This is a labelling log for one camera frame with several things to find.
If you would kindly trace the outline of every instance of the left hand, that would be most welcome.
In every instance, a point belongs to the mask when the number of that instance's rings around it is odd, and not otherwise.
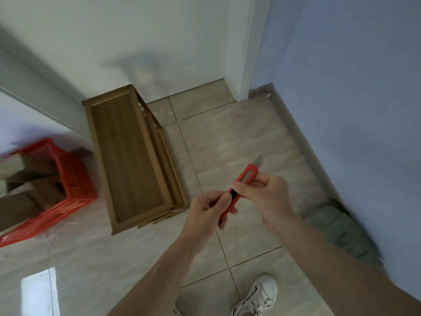
[[[212,233],[218,226],[223,230],[228,217],[218,225],[219,217],[228,208],[232,197],[227,191],[211,191],[194,198],[187,215],[181,239],[194,241],[197,245],[197,253],[200,253],[211,238]],[[238,210],[234,207],[231,213]]]

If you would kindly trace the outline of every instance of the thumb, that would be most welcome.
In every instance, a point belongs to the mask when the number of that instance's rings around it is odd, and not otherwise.
[[[216,204],[212,207],[212,212],[218,213],[218,215],[222,214],[231,204],[232,196],[230,193],[223,194]]]
[[[241,196],[247,197],[251,201],[255,201],[259,194],[258,187],[252,187],[250,185],[247,185],[238,181],[234,181],[231,187],[238,194],[240,194]]]

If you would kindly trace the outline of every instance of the red knife handle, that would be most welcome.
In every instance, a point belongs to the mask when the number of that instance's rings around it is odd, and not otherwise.
[[[251,175],[247,178],[247,180],[244,182],[244,184],[250,185],[250,183],[254,180],[257,173],[259,173],[259,169],[254,164],[249,164],[245,170],[239,175],[239,177],[236,179],[237,182],[240,182],[244,176],[251,171]],[[239,198],[241,197],[240,194],[238,194],[236,191],[234,191],[232,188],[228,191],[232,196],[231,204],[229,204],[228,208],[221,214],[219,217],[219,223],[224,220],[224,218],[228,215],[228,213],[232,210],[232,208],[235,206],[235,204],[238,202]]]

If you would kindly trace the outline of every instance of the hand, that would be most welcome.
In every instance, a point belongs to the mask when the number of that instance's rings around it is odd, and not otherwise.
[[[211,191],[195,197],[180,238],[193,241],[197,245],[197,253],[200,253],[215,228],[219,226],[219,229],[224,229],[228,217],[218,225],[219,217],[228,208],[231,200],[231,194],[227,191]],[[231,213],[236,214],[238,210],[233,208]]]
[[[288,195],[288,183],[279,176],[259,172],[250,186],[234,181],[232,188],[254,203],[262,216],[263,225],[274,235],[277,234],[274,226],[278,222],[295,216]]]

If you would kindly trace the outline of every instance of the left arm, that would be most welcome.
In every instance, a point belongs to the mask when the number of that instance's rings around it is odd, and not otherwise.
[[[230,202],[231,195],[225,191],[196,197],[180,236],[108,316],[169,315],[194,258],[206,246]],[[227,218],[219,228],[223,229],[226,222]]]

